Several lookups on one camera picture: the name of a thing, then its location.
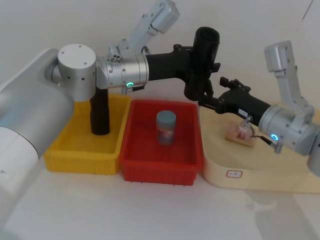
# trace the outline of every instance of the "blue indicator light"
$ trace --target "blue indicator light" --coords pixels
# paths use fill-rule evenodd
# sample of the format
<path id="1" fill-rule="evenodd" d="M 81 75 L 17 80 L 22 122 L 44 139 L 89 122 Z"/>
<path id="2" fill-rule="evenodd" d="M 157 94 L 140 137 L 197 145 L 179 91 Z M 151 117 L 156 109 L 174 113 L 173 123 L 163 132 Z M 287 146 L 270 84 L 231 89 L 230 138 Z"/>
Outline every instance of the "blue indicator light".
<path id="1" fill-rule="evenodd" d="M 277 135 L 275 135 L 275 134 L 271 134 L 270 137 L 275 141 L 279 140 L 279 137 Z"/>
<path id="2" fill-rule="evenodd" d="M 126 84 L 126 86 L 127 87 L 132 87 L 133 85 L 135 85 L 132 81 L 130 81 L 130 82 L 128 82 L 127 84 Z"/>

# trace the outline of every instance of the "white wall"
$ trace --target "white wall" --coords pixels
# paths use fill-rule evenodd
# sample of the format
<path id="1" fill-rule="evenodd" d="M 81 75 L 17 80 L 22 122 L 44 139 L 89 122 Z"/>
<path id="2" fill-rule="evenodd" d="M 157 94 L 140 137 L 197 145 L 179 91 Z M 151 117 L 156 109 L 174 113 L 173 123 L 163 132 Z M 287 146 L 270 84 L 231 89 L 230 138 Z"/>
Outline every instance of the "white wall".
<path id="1" fill-rule="evenodd" d="M 0 2 L 0 83 L 7 80 L 44 48 L 70 43 L 90 46 L 105 55 L 108 43 L 131 32 L 154 0 L 2 0 Z M 268 73 L 264 47 L 291 40 L 302 94 L 320 108 L 320 0 L 302 21 L 305 0 L 176 0 L 180 19 L 166 35 L 149 44 L 152 53 L 166 53 L 173 44 L 190 46 L 198 27 L 213 27 L 220 33 L 213 74 L 215 92 L 221 76 L 238 78 L 265 101 L 279 99 L 276 79 Z M 151 82 L 144 97 L 181 99 L 184 84 L 178 79 Z"/>

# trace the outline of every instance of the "yellow plastic bin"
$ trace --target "yellow plastic bin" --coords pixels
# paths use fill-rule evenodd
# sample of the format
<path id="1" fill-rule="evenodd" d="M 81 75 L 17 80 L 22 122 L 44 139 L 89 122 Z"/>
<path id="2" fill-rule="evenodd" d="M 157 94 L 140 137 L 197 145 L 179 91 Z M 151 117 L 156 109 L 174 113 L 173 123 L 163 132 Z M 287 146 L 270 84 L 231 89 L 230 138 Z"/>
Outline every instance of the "yellow plastic bin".
<path id="1" fill-rule="evenodd" d="M 115 175 L 131 98 L 109 94 L 110 133 L 94 135 L 90 102 L 77 102 L 67 126 L 44 154 L 52 172 Z"/>

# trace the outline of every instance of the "green indicator light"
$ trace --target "green indicator light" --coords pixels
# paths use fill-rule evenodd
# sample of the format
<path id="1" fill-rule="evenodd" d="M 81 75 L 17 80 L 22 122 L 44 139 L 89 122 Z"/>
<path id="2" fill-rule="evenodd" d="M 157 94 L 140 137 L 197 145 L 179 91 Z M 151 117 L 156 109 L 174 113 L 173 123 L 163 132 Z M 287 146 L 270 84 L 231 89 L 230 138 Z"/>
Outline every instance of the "green indicator light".
<path id="1" fill-rule="evenodd" d="M 132 87 L 133 85 L 135 85 L 132 81 L 130 81 L 130 82 L 128 82 L 127 84 L 126 84 L 126 86 L 127 87 Z"/>

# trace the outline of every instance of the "gray lid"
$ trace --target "gray lid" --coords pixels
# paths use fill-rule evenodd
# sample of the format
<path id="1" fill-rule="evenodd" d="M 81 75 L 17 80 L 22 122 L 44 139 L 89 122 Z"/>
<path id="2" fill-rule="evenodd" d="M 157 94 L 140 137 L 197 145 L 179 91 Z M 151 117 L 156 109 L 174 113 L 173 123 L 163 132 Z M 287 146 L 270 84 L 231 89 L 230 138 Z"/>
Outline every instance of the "gray lid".
<path id="1" fill-rule="evenodd" d="M 176 115 L 173 111 L 160 111 L 156 115 L 156 124 L 160 128 L 171 129 L 176 126 Z"/>

